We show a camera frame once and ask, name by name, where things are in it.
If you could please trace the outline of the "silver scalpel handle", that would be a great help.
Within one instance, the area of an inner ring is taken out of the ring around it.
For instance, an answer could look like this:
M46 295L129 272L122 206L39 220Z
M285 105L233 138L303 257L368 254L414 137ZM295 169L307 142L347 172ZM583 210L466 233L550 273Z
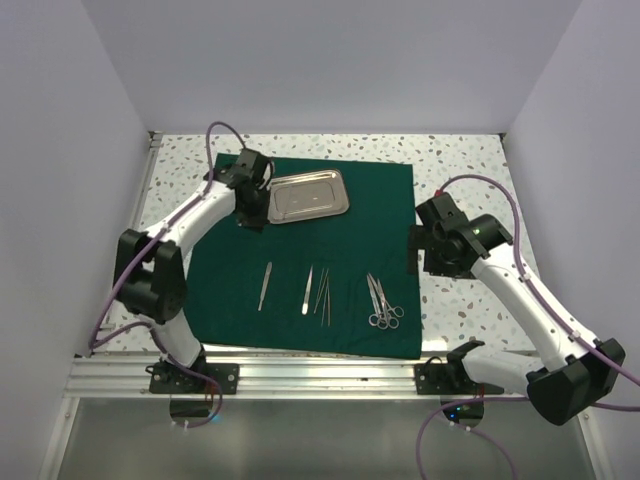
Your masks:
M260 296L259 296L259 304L258 304L258 311L262 311L263 308L263 304L264 304L264 300L266 297L266 292L268 289L268 284L269 284L269 280L270 280L270 276L271 276L271 272L272 272L272 267L273 267L273 263L271 261L269 261L266 265L265 268L265 272L264 272L264 276L263 276L263 281L262 281L262 285L261 285L261 290L260 290Z

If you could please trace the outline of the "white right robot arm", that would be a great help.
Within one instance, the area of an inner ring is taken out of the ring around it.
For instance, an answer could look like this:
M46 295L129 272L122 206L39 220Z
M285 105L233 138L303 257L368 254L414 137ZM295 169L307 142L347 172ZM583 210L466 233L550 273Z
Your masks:
M548 422L563 425L608 395L626 353L578 322L522 263L507 229L493 216L469 219L447 193L416 208L420 224L409 234L411 254L423 252L432 276L482 282L508 310L536 349L535 356L496 350L469 340L443 363L415 367L416 389L440 395L480 387L525 396Z

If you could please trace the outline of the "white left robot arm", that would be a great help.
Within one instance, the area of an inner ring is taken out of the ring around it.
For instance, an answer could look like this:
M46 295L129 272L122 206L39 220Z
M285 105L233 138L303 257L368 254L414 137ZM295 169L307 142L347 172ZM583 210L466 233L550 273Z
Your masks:
M145 231L121 234L114 271L114 299L142 319L164 358L175 365L172 379L185 392L208 379L199 362L202 343L184 313L187 281L184 257L220 221L233 216L246 229L268 224L272 159L244 148L236 161L212 168L195 192Z

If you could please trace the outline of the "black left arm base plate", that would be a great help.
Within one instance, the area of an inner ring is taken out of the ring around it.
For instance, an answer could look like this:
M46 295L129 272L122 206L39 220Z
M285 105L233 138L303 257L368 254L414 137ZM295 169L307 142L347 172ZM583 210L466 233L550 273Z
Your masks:
M200 360L189 368L189 373L174 364L159 361L148 365L149 392L152 394L188 395L210 393L214 380L223 395L234 395L239 380L239 365L234 363L208 363Z

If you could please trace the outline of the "silver pointed tweezers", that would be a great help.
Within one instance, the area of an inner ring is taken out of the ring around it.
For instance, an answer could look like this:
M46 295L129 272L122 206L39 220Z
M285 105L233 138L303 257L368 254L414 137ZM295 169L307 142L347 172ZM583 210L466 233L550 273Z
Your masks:
M317 292L316 292L314 308L313 308L313 314L314 315L317 313L317 310L318 310L318 307L319 307L319 303L320 303L320 300L321 300L321 296L322 296L324 288L325 288L324 285L325 285L326 273L327 273L327 269L326 268L322 268L321 269L320 280L319 280L319 284L318 284L318 289L317 289Z
M331 325L331 287L330 287L330 270L327 269L324 276L323 284L323 303L321 313L321 326L329 327Z

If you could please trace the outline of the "silver surgical scissors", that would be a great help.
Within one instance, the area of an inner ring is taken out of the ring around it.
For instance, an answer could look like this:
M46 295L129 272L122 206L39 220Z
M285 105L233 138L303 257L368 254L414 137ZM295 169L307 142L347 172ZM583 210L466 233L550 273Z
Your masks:
M371 324L381 330L397 329L400 326L400 318L404 315L404 310L389 304L379 280L374 281L374 288L378 294L379 307L378 312L371 315Z
M368 322L373 327L386 330L389 327L389 324L381 311L377 290L374 286L374 280L370 273L367 274L367 284L373 306L373 313L369 316Z

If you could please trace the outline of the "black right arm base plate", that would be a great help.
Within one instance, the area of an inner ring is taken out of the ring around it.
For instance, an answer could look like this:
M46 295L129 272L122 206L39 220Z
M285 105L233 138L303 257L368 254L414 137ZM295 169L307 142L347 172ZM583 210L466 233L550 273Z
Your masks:
M413 366L413 378L418 395L472 395L503 394L501 387L478 383L470 379L460 360L445 361L432 356Z

